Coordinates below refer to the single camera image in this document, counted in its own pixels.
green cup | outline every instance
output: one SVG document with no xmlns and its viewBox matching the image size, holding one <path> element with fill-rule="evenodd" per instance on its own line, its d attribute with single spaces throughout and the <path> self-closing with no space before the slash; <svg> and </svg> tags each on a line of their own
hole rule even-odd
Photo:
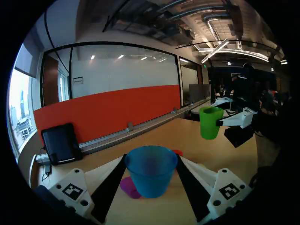
<svg viewBox="0 0 300 225">
<path fill-rule="evenodd" d="M 223 109 L 206 106 L 200 108 L 200 133 L 204 139 L 212 140 L 218 135 L 220 126 L 216 126 L 216 121 L 223 118 Z"/>
</svg>

fluorescent light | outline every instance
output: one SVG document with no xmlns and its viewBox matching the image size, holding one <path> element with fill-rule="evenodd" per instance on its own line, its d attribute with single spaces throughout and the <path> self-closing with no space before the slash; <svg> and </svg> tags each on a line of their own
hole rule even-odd
<svg viewBox="0 0 300 225">
<path fill-rule="evenodd" d="M 214 50 L 212 50 L 203 60 L 201 63 L 206 62 L 210 57 L 212 57 L 214 54 L 216 54 L 218 51 L 220 51 L 224 46 L 226 46 L 229 43 L 228 39 L 226 38 L 219 44 Z"/>
<path fill-rule="evenodd" d="M 212 52 L 214 49 L 213 48 L 200 48 L 199 52 Z M 221 49 L 218 53 L 234 53 L 234 54 L 241 54 L 241 55 L 246 55 L 246 56 L 251 56 L 266 62 L 269 62 L 268 57 L 257 53 L 257 52 L 250 52 L 250 51 L 245 51 L 245 50 L 238 50 L 238 49 Z"/>
<path fill-rule="evenodd" d="M 207 60 L 208 60 L 208 58 L 206 58 L 205 60 L 202 60 L 201 63 L 203 64 L 203 63 L 205 63 Z"/>
<path fill-rule="evenodd" d="M 188 62 L 189 62 L 189 61 L 187 61 L 187 60 L 184 60 L 183 58 L 180 58 L 179 60 L 182 61 L 182 62 L 185 62 L 185 63 L 188 63 Z"/>
</svg>

ceiling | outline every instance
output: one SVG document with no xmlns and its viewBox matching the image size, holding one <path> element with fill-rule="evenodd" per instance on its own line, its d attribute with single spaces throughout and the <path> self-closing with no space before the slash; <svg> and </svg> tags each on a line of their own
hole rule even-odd
<svg viewBox="0 0 300 225">
<path fill-rule="evenodd" d="M 227 38 L 233 41 L 225 48 L 260 53 L 270 63 L 284 59 L 270 28 L 245 0 L 81 0 L 78 11 L 83 28 L 102 23 L 103 32 L 136 33 L 175 48 L 195 44 L 193 55 L 202 58 L 208 52 L 197 49 L 215 48 L 220 43 L 218 40 Z M 228 60 L 228 57 L 230 60 L 232 56 L 257 61 L 240 54 L 217 55 L 215 60 Z"/>
</svg>

building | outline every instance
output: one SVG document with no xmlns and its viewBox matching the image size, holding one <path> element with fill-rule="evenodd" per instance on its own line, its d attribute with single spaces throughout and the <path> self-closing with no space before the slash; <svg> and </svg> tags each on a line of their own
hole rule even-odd
<svg viewBox="0 0 300 225">
<path fill-rule="evenodd" d="M 23 119 L 23 118 L 25 118 L 24 92 L 23 91 L 21 91 L 20 108 L 21 108 L 21 119 Z"/>
<path fill-rule="evenodd" d="M 17 119 L 17 110 L 15 107 L 13 107 L 12 105 L 10 106 L 10 120 L 12 123 L 12 127 L 16 127 L 18 124 L 18 119 Z"/>
<path fill-rule="evenodd" d="M 17 136 L 20 135 L 22 137 L 22 140 L 25 141 L 31 133 L 32 133 L 32 123 L 31 123 L 30 115 L 28 115 L 25 118 L 19 120 L 16 126 L 16 134 Z"/>
</svg>

orange wall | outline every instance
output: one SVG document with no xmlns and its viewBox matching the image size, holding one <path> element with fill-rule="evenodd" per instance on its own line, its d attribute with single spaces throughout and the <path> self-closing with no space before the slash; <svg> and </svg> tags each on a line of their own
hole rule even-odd
<svg viewBox="0 0 300 225">
<path fill-rule="evenodd" d="M 72 123 L 78 143 L 91 141 L 180 108 L 179 85 L 141 87 L 74 98 L 34 111 L 37 130 Z"/>
</svg>

